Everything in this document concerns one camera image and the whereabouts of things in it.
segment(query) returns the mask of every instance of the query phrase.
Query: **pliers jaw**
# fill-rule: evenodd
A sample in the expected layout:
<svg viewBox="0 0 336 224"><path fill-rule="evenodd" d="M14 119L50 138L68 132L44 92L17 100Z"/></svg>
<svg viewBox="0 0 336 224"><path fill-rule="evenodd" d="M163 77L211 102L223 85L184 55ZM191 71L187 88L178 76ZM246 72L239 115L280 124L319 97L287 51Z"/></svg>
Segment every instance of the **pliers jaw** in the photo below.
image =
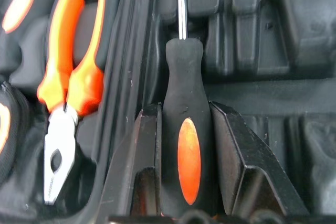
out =
<svg viewBox="0 0 336 224"><path fill-rule="evenodd" d="M53 205L74 166L77 121L62 106L51 114L49 122L44 147L44 201L47 205ZM51 161L57 152L61 154L61 163L53 171Z"/></svg>

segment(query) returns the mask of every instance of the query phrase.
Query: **tool case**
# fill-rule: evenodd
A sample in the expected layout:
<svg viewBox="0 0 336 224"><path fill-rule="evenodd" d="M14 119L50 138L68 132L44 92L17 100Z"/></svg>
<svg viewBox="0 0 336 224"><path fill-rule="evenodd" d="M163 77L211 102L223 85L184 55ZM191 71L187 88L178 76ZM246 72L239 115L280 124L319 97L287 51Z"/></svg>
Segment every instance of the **tool case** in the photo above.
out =
<svg viewBox="0 0 336 224"><path fill-rule="evenodd" d="M0 19L11 1L0 0ZM188 0L189 34L204 47L202 77L213 117L225 118L233 136L243 132L240 139L252 136L261 150L271 150L254 159L244 156L244 162L253 166L262 159L258 164L265 165L266 177L283 184L256 183L265 193L258 194L257 201L244 201L253 202L251 218L226 217L233 211L228 210L232 199L218 195L217 220L191 211L180 223L336 222L325 217L336 214L334 1ZM19 134L25 136L17 139L13 168L0 188L0 222L173 223L161 217L159 136L169 80L165 46L177 37L177 0L119 1L111 37L104 38L109 51L103 99L98 111L77 129L83 152L80 172L54 206L45 206L43 145L48 113L37 101L36 90L45 71L53 2L26 25L19 39L1 44L0 34L3 86L24 94L29 104L29 114L24 114L30 118L26 133ZM96 2L88 1L76 28L76 65L89 44ZM216 125L219 137L225 127ZM244 150L239 141L236 145ZM225 155L233 151L225 152L226 145L220 150L226 167ZM242 181L253 184L258 175ZM279 196L272 188L285 191ZM274 205L269 207L267 197L289 207L284 211L287 216L281 217L283 212ZM293 198L296 205L288 206ZM276 214L255 214L260 208ZM244 211L236 215L244 217Z"/></svg>

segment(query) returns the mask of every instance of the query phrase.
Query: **black plastic case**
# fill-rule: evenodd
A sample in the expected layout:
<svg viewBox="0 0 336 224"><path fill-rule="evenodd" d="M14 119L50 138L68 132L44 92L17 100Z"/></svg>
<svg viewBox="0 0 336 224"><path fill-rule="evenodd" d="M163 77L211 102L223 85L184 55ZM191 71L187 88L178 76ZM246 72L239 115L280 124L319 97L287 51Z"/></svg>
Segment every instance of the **black plastic case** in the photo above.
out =
<svg viewBox="0 0 336 224"><path fill-rule="evenodd" d="M204 46L208 99L244 115L316 214L336 209L333 199L323 197L327 191L335 194L324 186L335 178L329 176L335 172L335 154L327 151L333 146L336 113L335 6L335 0L188 0L190 36ZM90 147L97 164L92 192L75 215L40 223L91 223L96 218L114 151L132 131L141 108L164 100L169 76L165 44L177 37L176 8L176 0L120 0L103 102L97 118L86 119L97 125ZM312 131L317 132L313 140ZM307 161L309 167L328 167L321 170L323 182L311 175Z"/></svg>

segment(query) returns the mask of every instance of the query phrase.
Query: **tool handle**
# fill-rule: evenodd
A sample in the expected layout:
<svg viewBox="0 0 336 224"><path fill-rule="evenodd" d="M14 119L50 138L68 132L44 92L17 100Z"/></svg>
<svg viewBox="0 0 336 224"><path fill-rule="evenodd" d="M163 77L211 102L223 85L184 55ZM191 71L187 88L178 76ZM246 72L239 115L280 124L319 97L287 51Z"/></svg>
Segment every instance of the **tool handle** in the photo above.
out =
<svg viewBox="0 0 336 224"><path fill-rule="evenodd" d="M166 44L170 74L162 111L161 210L175 218L189 209L216 214L215 149L202 55L202 43L194 38Z"/></svg>
<svg viewBox="0 0 336 224"><path fill-rule="evenodd" d="M96 110L103 93L110 36L119 0L98 0L97 13L89 48L69 81L67 103L80 116Z"/></svg>
<svg viewBox="0 0 336 224"><path fill-rule="evenodd" d="M47 104L49 111L65 100L79 116L97 109L117 1L98 0L90 45L82 62L72 71L75 29L85 1L58 0L50 25L46 75L38 90L39 100Z"/></svg>
<svg viewBox="0 0 336 224"><path fill-rule="evenodd" d="M34 19L50 14L53 3L54 0L12 0L2 21L2 29L20 40Z"/></svg>
<svg viewBox="0 0 336 224"><path fill-rule="evenodd" d="M0 73L6 78L22 62L19 43L29 27L49 15L54 0L12 0L0 23Z"/></svg>
<svg viewBox="0 0 336 224"><path fill-rule="evenodd" d="M37 98L50 112L66 102L69 78L73 70L72 48L76 24L85 0L56 0L49 25L48 62Z"/></svg>

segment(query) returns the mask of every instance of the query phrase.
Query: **screwdriver handle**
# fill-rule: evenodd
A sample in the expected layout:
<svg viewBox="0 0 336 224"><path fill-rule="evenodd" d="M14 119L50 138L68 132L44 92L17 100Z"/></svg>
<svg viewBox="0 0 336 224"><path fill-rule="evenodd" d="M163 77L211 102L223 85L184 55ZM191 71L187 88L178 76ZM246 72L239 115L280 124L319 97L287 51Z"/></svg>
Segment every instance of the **screwdriver handle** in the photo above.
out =
<svg viewBox="0 0 336 224"><path fill-rule="evenodd" d="M194 38L166 44L170 74L162 111L161 210L174 218L190 209L216 214L215 149L202 55L203 45Z"/></svg>

